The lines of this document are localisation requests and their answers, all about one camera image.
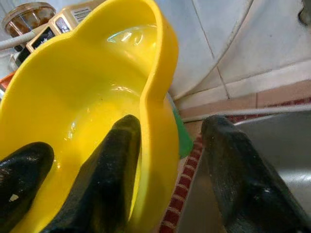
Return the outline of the beige wall faucet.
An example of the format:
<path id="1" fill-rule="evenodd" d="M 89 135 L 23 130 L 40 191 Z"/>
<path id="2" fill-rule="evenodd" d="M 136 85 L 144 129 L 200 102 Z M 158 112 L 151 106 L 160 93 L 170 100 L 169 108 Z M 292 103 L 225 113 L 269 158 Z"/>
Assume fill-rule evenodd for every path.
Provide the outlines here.
<path id="1" fill-rule="evenodd" d="M 311 0 L 302 0 L 303 8 L 298 13 L 299 21 L 307 26 L 311 26 Z"/>

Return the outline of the green dish soap bottle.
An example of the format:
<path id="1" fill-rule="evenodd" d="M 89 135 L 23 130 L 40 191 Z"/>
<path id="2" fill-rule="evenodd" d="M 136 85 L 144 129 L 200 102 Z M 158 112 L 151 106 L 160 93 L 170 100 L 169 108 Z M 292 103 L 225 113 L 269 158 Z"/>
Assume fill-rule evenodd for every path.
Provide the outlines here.
<path id="1" fill-rule="evenodd" d="M 172 97 L 170 96 L 169 93 L 167 93 L 166 95 L 168 101 L 170 102 L 172 111 L 173 111 L 173 115 L 174 115 L 174 119 L 177 125 L 177 131 L 178 131 L 178 140 L 179 140 L 179 158 L 180 159 L 184 159 L 185 157 L 189 156 L 192 147 L 193 147 L 193 140 L 190 137 L 190 134 L 188 133 L 182 118 L 179 114 L 179 111 L 172 99 Z"/>

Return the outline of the yellow plastic bowl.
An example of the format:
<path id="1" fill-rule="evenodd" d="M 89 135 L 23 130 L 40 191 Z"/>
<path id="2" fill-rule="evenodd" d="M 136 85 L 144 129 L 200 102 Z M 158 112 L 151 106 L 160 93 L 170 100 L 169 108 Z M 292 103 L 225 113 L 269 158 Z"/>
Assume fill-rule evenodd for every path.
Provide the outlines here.
<path id="1" fill-rule="evenodd" d="M 154 0 L 106 0 L 72 31 L 40 45 L 0 102 L 0 159 L 46 142 L 52 168 L 10 233 L 39 233 L 63 205 L 80 166 L 125 115 L 141 124 L 128 233 L 152 233 L 170 202 L 179 161 L 167 93 L 176 35 Z"/>

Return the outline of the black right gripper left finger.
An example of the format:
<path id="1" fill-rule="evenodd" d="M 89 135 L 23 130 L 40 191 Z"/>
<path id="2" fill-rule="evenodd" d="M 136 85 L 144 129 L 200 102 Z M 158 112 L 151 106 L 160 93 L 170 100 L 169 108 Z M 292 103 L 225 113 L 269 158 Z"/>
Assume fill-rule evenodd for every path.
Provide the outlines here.
<path id="1" fill-rule="evenodd" d="M 140 122 L 135 116 L 116 121 L 80 167 L 60 211 L 42 233 L 124 233 L 140 142 Z"/>

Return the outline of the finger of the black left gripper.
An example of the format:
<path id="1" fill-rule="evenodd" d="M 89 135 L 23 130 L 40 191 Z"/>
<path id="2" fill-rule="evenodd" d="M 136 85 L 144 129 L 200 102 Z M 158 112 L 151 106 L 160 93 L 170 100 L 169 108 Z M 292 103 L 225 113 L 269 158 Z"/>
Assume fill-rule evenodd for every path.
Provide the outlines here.
<path id="1" fill-rule="evenodd" d="M 0 161 L 0 233 L 9 233 L 29 211 L 53 160 L 49 144 L 33 142 Z"/>

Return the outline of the beige water ionizer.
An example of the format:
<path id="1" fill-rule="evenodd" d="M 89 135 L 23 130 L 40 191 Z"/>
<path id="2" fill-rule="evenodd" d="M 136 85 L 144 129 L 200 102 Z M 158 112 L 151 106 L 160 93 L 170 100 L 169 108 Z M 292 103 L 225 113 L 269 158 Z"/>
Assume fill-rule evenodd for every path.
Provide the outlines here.
<path id="1" fill-rule="evenodd" d="M 90 4 L 76 4 L 63 8 L 45 24 L 42 30 L 26 44 L 32 53 L 48 40 L 72 31 L 93 10 Z"/>

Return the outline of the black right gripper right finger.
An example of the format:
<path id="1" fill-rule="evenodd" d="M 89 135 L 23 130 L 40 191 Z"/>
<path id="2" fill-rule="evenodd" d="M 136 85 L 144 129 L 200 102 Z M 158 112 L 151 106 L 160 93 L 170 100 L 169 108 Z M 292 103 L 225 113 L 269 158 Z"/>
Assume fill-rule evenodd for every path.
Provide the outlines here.
<path id="1" fill-rule="evenodd" d="M 203 121 L 201 134 L 227 233 L 311 233 L 311 217 L 243 131 L 214 115 Z"/>

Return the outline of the steel sink basin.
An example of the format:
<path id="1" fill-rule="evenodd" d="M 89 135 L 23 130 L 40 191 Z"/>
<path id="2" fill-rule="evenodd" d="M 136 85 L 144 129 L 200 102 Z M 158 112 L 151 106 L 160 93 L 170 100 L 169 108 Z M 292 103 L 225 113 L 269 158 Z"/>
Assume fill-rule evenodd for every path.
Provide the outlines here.
<path id="1" fill-rule="evenodd" d="M 311 112 L 264 116 L 232 123 L 249 137 L 260 156 L 276 170 L 311 217 Z M 177 233 L 227 233 L 203 152 Z"/>

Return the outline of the clear jar brown contents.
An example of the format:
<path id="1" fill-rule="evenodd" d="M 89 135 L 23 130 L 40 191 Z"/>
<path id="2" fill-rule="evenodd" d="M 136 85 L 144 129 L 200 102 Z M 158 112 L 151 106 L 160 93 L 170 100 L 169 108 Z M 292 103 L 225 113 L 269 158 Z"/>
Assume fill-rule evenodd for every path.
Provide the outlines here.
<path id="1" fill-rule="evenodd" d="M 55 8 L 49 3 L 25 3 L 6 13 L 1 25 L 8 35 L 17 37 L 48 23 L 55 14 Z"/>

